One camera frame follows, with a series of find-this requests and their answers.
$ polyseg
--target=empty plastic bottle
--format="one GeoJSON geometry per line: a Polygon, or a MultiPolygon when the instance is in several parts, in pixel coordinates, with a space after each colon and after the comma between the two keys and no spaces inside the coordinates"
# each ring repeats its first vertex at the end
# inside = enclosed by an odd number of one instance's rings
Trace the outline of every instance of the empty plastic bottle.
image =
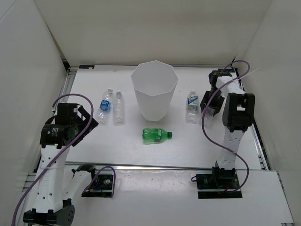
{"type": "Polygon", "coordinates": [[[114,96],[114,123],[116,125],[122,125],[124,123],[124,98],[121,91],[117,91],[114,96]]]}
{"type": "MultiPolygon", "coordinates": [[[[205,114],[204,126],[206,126],[207,128],[212,127],[214,112],[215,110],[211,107],[208,107],[207,111],[203,112],[203,114],[205,114]]],[[[202,125],[202,117],[200,117],[199,123],[202,125]]]]}
{"type": "Polygon", "coordinates": [[[173,136],[172,132],[166,132],[164,129],[144,129],[142,138],[144,141],[162,142],[173,136]]]}
{"type": "Polygon", "coordinates": [[[191,90],[187,97],[186,103],[186,121],[188,123],[198,122],[198,96],[195,91],[191,90]]]}
{"type": "Polygon", "coordinates": [[[101,101],[99,110],[97,112],[97,120],[100,123],[105,123],[107,121],[112,100],[113,100],[113,89],[108,88],[108,90],[103,93],[103,100],[101,101]]]}

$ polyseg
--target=white bin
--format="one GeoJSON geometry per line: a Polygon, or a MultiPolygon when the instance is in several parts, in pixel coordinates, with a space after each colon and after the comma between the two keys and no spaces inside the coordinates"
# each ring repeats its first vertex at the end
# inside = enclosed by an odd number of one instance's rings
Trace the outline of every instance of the white bin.
{"type": "Polygon", "coordinates": [[[173,67],[157,60],[139,64],[132,82],[142,116],[149,121],[161,120],[167,114],[178,82],[173,67]]]}

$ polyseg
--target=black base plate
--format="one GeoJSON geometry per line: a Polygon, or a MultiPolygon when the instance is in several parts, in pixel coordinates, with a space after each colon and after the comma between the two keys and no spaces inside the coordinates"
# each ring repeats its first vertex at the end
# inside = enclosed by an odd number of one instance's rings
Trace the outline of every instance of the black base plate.
{"type": "Polygon", "coordinates": [[[57,212],[48,210],[48,213],[37,213],[36,209],[29,210],[23,215],[23,222],[28,225],[58,225],[70,226],[73,222],[75,208],[71,199],[63,200],[63,208],[57,212]]]}
{"type": "Polygon", "coordinates": [[[198,199],[239,199],[242,198],[241,191],[236,192],[198,192],[198,199]]]}
{"type": "Polygon", "coordinates": [[[110,198],[112,197],[112,188],[113,188],[113,179],[114,176],[112,174],[98,174],[98,184],[103,187],[98,190],[88,191],[81,195],[81,197],[97,197],[97,198],[110,198]]]}
{"type": "Polygon", "coordinates": [[[237,174],[235,174],[234,178],[227,183],[220,183],[216,184],[213,182],[213,176],[212,174],[197,174],[197,186],[198,190],[204,190],[204,189],[226,189],[228,186],[228,189],[236,189],[239,187],[239,181],[237,174]]]}

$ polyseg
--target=blue bottle label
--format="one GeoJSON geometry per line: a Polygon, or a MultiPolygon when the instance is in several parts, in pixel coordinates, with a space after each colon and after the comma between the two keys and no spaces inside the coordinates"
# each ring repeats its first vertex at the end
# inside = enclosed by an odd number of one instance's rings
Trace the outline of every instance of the blue bottle label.
{"type": "Polygon", "coordinates": [[[189,105],[198,105],[198,96],[190,96],[188,98],[189,105]]]}
{"type": "Polygon", "coordinates": [[[108,100],[103,100],[99,107],[101,110],[108,112],[110,110],[110,105],[111,103],[108,100]]]}

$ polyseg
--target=wire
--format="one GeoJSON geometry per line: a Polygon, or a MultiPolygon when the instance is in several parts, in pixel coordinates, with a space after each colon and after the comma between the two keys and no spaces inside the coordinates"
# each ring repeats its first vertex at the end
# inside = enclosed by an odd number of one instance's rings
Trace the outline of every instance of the wire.
{"type": "Polygon", "coordinates": [[[86,192],[86,190],[88,190],[89,187],[90,187],[90,186],[94,183],[94,181],[98,178],[98,174],[99,174],[101,171],[103,171],[104,169],[106,169],[106,168],[110,168],[110,169],[113,171],[113,173],[114,173],[113,188],[112,188],[112,196],[111,196],[111,197],[113,197],[114,192],[115,192],[116,171],[115,171],[115,169],[114,169],[112,166],[104,166],[104,167],[102,167],[100,170],[98,170],[98,172],[95,173],[95,176],[93,177],[91,183],[83,190],[83,193],[86,192]]]}
{"type": "Polygon", "coordinates": [[[197,176],[192,177],[192,178],[191,178],[191,181],[192,181],[192,182],[196,182],[196,181],[197,181],[197,176]]]}
{"type": "Polygon", "coordinates": [[[99,190],[99,189],[102,188],[102,187],[103,187],[103,186],[100,185],[100,186],[98,186],[98,187],[92,188],[92,190],[99,190]]]}
{"type": "Polygon", "coordinates": [[[247,71],[246,71],[245,73],[243,73],[242,75],[240,75],[240,76],[238,76],[238,77],[236,77],[236,78],[230,80],[229,82],[226,82],[226,83],[223,84],[221,87],[219,87],[219,88],[212,94],[212,96],[210,97],[208,103],[206,104],[206,106],[205,106],[205,108],[204,108],[204,110],[203,110],[203,115],[202,115],[202,130],[203,130],[203,133],[204,133],[205,137],[206,137],[211,143],[213,143],[213,144],[215,144],[215,145],[217,145],[217,146],[219,146],[219,147],[221,147],[221,148],[223,148],[223,149],[226,149],[227,151],[229,151],[229,152],[233,153],[234,155],[236,155],[236,156],[237,156],[238,158],[240,158],[241,161],[246,165],[246,177],[245,177],[244,182],[243,182],[238,188],[236,188],[235,190],[230,191],[230,192],[238,191],[239,189],[241,189],[241,188],[245,185],[246,181],[247,181],[248,178],[249,178],[249,173],[250,173],[249,165],[248,165],[248,163],[247,163],[247,162],[246,162],[239,154],[234,153],[234,151],[231,150],[230,148],[225,147],[225,146],[223,146],[223,145],[221,145],[221,144],[215,142],[214,140],[212,140],[212,139],[207,135],[207,133],[206,133],[206,131],[205,131],[204,120],[205,120],[205,114],[206,114],[206,112],[207,112],[207,110],[208,110],[208,108],[209,108],[209,106],[210,106],[210,103],[211,103],[211,101],[213,100],[214,96],[218,93],[218,91],[220,91],[222,88],[224,88],[225,86],[229,85],[230,83],[234,82],[235,80],[240,80],[240,79],[242,79],[242,78],[245,77],[245,76],[248,74],[248,72],[250,71],[250,64],[249,64],[247,61],[245,61],[245,60],[235,60],[235,61],[231,62],[230,64],[228,64],[227,66],[225,66],[225,68],[222,70],[222,72],[223,72],[227,67],[229,67],[229,66],[232,65],[233,63],[237,63],[237,62],[243,62],[243,63],[247,64],[247,66],[248,66],[247,71]]]}
{"type": "Polygon", "coordinates": [[[37,176],[37,178],[34,180],[34,182],[28,187],[28,189],[24,192],[24,194],[21,196],[18,204],[16,205],[14,214],[13,214],[13,219],[12,219],[12,226],[16,226],[16,217],[17,217],[17,213],[18,210],[23,202],[23,200],[25,199],[25,197],[27,196],[27,194],[30,192],[30,190],[33,188],[33,186],[35,186],[35,184],[44,176],[44,174],[47,172],[48,168],[51,167],[51,165],[61,156],[61,154],[63,154],[72,144],[74,144],[80,137],[81,135],[83,135],[85,133],[85,131],[89,128],[92,118],[93,118],[93,114],[94,114],[94,108],[93,108],[93,104],[92,102],[85,97],[84,95],[81,94],[77,94],[77,93],[71,93],[71,94],[65,94],[60,96],[58,99],[56,99],[54,101],[54,103],[52,104],[52,107],[55,106],[55,104],[63,97],[67,97],[67,96],[78,96],[78,97],[82,97],[84,99],[86,99],[90,106],[91,106],[91,116],[89,118],[89,121],[87,123],[87,125],[85,126],[85,128],[66,146],[64,147],[51,161],[50,163],[46,166],[46,168],[37,176]]]}
{"type": "Polygon", "coordinates": [[[225,191],[223,191],[224,193],[227,192],[227,190],[229,189],[229,185],[227,185],[227,188],[225,189],[225,191]]]}
{"type": "Polygon", "coordinates": [[[92,187],[92,189],[96,188],[97,186],[101,185],[98,178],[96,179],[96,185],[94,187],[92,187]]]}

